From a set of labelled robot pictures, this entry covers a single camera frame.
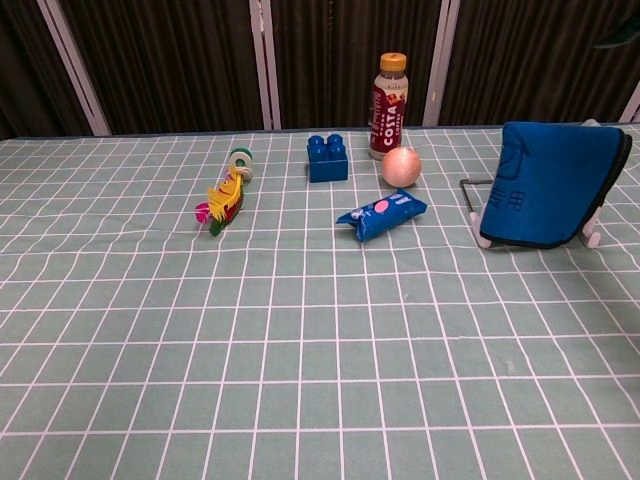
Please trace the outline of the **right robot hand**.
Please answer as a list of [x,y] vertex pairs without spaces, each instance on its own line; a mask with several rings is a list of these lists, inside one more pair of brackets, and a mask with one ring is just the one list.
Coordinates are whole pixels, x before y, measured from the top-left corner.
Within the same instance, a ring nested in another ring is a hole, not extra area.
[[639,11],[636,10],[599,38],[593,48],[604,50],[628,45],[639,37],[639,30]]

